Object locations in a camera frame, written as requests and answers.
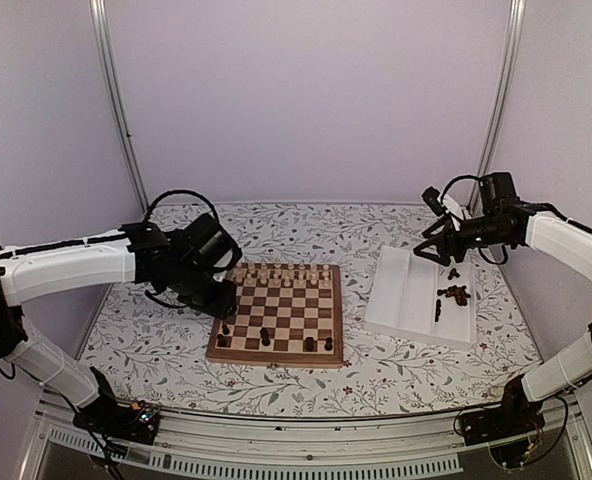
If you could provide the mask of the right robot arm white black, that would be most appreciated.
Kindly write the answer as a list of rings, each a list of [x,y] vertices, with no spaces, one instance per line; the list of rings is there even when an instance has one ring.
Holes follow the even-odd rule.
[[[449,266],[462,262],[471,250],[496,247],[508,252],[524,247],[547,257],[574,285],[592,289],[592,228],[549,202],[521,199],[508,172],[461,175],[451,182],[465,180],[476,184],[479,215],[460,212],[458,204],[450,202],[447,187],[426,188],[422,200],[437,220],[423,232],[422,242],[413,250],[416,256]],[[539,413],[545,400],[592,382],[592,312],[577,332],[577,339],[505,385],[492,421],[500,435],[515,435]]]

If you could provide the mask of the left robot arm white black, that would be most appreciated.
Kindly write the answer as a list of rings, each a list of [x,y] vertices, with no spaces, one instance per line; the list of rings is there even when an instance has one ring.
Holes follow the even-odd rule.
[[[143,421],[142,407],[118,403],[102,373],[65,354],[24,319],[23,303],[105,284],[148,283],[181,307],[224,319],[236,309],[233,282],[221,278],[241,249],[218,219],[203,214],[183,229],[144,220],[92,237],[28,247],[0,244],[0,359],[58,391],[104,434]]]

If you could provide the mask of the dark wooden king piece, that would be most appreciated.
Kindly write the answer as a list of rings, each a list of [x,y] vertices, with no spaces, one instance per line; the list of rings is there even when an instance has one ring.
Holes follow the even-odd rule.
[[[267,328],[262,327],[260,329],[260,339],[261,339],[261,344],[265,347],[269,347],[271,345],[271,338],[269,335],[269,331]]]

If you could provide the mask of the white plastic compartment tray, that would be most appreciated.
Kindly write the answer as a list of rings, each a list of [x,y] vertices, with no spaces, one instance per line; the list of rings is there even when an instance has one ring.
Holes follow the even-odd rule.
[[[448,279],[455,268],[459,278]],[[438,289],[466,285],[467,306],[438,296]],[[364,316],[365,328],[392,337],[466,351],[476,343],[475,267],[447,267],[383,246]]]

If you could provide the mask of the wooden chess board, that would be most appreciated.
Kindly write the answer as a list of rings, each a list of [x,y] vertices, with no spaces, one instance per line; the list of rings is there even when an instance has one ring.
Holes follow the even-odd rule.
[[[281,285],[272,287],[274,264],[268,264],[269,278],[266,286],[259,284],[259,270],[262,263],[240,262],[236,268],[246,270],[244,284],[237,287],[234,315],[225,320],[213,322],[210,339],[207,345],[207,360],[220,364],[239,364],[251,366],[331,369],[343,365],[343,313],[341,274],[337,265],[317,264],[319,266],[317,286],[310,283],[309,269],[306,264],[306,283],[298,282],[298,265],[295,264],[293,286],[285,288],[283,282],[289,278],[286,274],[287,263],[282,264]],[[256,285],[247,287],[248,268],[254,265],[257,269]],[[331,286],[322,287],[322,267],[331,267]],[[234,282],[234,270],[227,278]],[[226,323],[230,329],[228,348],[216,345],[217,334],[221,324]],[[269,331],[271,345],[261,344],[260,329]],[[317,341],[316,352],[304,350],[304,340],[313,337]],[[324,349],[325,340],[333,338],[333,349]]]

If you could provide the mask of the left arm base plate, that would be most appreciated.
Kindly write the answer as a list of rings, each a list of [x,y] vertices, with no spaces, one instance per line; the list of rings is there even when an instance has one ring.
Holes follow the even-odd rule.
[[[73,425],[105,437],[153,445],[160,424],[157,405],[136,401],[121,404],[110,397],[99,397],[79,408]]]

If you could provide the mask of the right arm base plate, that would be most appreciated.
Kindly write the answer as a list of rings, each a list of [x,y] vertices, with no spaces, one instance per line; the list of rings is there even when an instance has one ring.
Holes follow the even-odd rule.
[[[500,441],[523,435],[522,440],[494,446],[489,453],[492,460],[504,469],[524,467],[540,442],[545,420],[543,403],[528,403],[518,412],[508,412],[502,406],[469,413],[459,413],[453,422],[454,432],[466,446]]]

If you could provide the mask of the dark chess piece corner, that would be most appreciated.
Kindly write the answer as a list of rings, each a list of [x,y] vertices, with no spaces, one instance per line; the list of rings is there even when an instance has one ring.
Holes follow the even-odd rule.
[[[221,324],[221,330],[217,334],[216,345],[220,348],[228,348],[230,344],[230,329],[226,323]]]

